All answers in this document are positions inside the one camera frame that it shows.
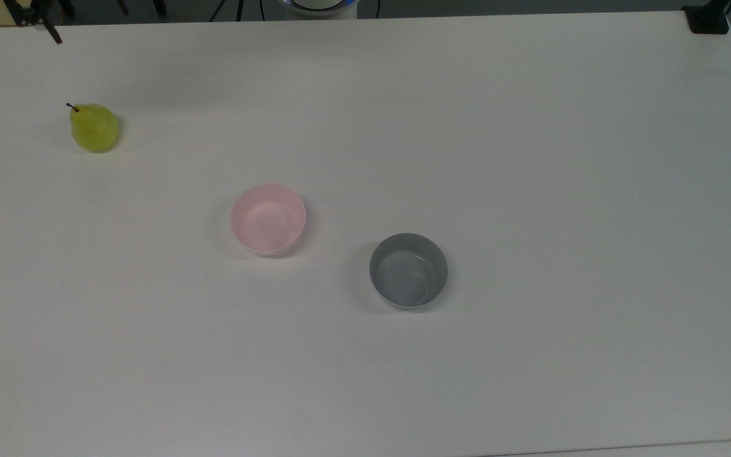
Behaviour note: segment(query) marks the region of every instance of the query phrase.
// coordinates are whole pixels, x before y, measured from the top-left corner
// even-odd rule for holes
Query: black clamp
[[[711,0],[704,6],[684,6],[682,11],[687,14],[690,31],[693,34],[726,35],[729,31],[726,15],[731,9],[730,2],[731,0]]]
[[[43,25],[47,29],[47,32],[52,35],[56,43],[61,44],[63,42],[61,41],[61,35],[58,35],[58,30],[55,29],[55,26],[47,18],[47,13],[49,12],[49,7],[53,4],[53,0],[31,0],[28,8],[23,8],[16,0],[3,0],[3,2],[8,7],[13,22],[17,26]],[[124,0],[117,0],[117,4],[122,14],[128,15],[128,8],[126,8]],[[61,10],[67,17],[75,17],[75,8],[73,8],[70,0],[58,0],[58,5],[61,6]],[[154,6],[157,8],[157,12],[160,12],[160,8],[162,8],[160,15],[165,14],[165,3],[163,0],[154,0]]]

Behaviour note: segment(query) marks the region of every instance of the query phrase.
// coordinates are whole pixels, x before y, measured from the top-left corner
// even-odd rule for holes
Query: table surface
[[[0,29],[0,457],[731,439],[731,33],[681,12]],[[66,102],[110,107],[86,153]],[[285,258],[232,238],[297,190]],[[442,247],[426,312],[368,278]]]
[[[551,457],[731,457],[731,442],[568,451],[552,454]]]

